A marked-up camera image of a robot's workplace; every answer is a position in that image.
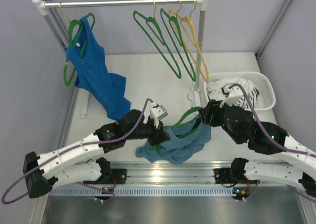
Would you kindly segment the light blue tank top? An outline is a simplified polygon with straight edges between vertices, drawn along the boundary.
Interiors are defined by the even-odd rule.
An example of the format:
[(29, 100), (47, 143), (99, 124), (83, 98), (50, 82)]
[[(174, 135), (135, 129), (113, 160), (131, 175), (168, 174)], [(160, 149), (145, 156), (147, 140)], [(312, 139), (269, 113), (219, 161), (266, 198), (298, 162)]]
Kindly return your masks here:
[(151, 163), (165, 160), (181, 164), (202, 151), (204, 145), (211, 140), (211, 127), (204, 125), (199, 115), (178, 126), (165, 126), (163, 130), (170, 140), (161, 143), (158, 149), (151, 148), (149, 142), (146, 142), (136, 149), (136, 157), (145, 158)]

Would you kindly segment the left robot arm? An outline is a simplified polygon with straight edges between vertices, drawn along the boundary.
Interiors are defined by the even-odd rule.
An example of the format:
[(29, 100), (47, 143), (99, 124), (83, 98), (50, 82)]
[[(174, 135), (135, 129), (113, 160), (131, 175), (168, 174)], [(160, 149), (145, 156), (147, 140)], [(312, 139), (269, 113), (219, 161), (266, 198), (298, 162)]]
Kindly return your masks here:
[(156, 106), (144, 122), (144, 114), (133, 109), (71, 145), (49, 153), (28, 153), (23, 165), (28, 197), (38, 198), (57, 187), (80, 181), (108, 182), (113, 172), (104, 155), (124, 147), (127, 140), (147, 139), (153, 147), (169, 140), (162, 122), (167, 115), (164, 108)]

